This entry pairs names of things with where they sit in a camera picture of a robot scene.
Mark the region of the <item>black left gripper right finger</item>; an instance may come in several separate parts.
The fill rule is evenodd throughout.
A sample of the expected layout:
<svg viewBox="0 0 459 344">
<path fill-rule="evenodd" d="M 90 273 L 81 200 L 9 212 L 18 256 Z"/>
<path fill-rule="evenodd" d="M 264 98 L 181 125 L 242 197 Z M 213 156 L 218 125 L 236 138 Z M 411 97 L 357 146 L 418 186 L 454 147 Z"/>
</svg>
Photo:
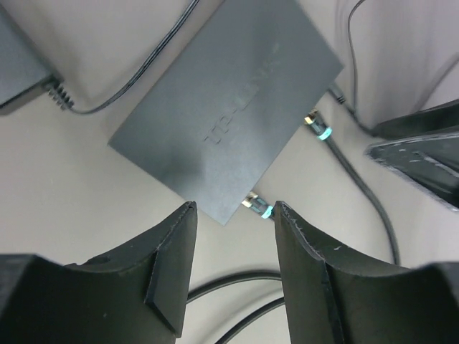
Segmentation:
<svg viewBox="0 0 459 344">
<path fill-rule="evenodd" d="M 458 263 L 401 267 L 361 253 L 275 205 L 292 343 L 456 343 Z"/>
</svg>

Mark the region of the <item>dark grey network switch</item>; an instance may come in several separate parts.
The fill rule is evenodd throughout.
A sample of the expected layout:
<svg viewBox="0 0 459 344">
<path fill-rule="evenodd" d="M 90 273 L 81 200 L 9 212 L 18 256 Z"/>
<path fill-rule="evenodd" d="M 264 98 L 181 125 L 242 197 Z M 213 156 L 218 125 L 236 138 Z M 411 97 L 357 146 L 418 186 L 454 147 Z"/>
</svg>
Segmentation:
<svg viewBox="0 0 459 344">
<path fill-rule="evenodd" d="M 108 144 L 226 224 L 341 69 L 298 1 L 224 1 Z"/>
</svg>

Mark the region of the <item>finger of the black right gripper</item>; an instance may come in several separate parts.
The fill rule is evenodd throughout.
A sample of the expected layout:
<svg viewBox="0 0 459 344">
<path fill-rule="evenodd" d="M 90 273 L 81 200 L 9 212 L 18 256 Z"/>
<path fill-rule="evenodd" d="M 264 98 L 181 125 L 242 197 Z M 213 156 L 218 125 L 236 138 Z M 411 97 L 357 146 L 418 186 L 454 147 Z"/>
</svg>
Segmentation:
<svg viewBox="0 0 459 344">
<path fill-rule="evenodd" d="M 380 138 L 408 138 L 458 131 L 458 100 L 384 121 L 374 128 Z"/>
<path fill-rule="evenodd" d="M 446 208 L 458 208 L 457 127 L 374 143 L 365 154 Z"/>
</svg>

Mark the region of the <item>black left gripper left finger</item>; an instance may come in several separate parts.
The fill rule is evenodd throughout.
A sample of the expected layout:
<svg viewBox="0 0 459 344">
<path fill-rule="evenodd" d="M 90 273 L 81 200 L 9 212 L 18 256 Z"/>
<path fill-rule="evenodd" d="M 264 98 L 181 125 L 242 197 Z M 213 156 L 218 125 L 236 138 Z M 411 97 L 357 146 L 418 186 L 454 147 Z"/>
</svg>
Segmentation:
<svg viewBox="0 0 459 344">
<path fill-rule="evenodd" d="M 1 256 L 3 343 L 175 343 L 182 335 L 197 205 L 84 264 Z"/>
</svg>

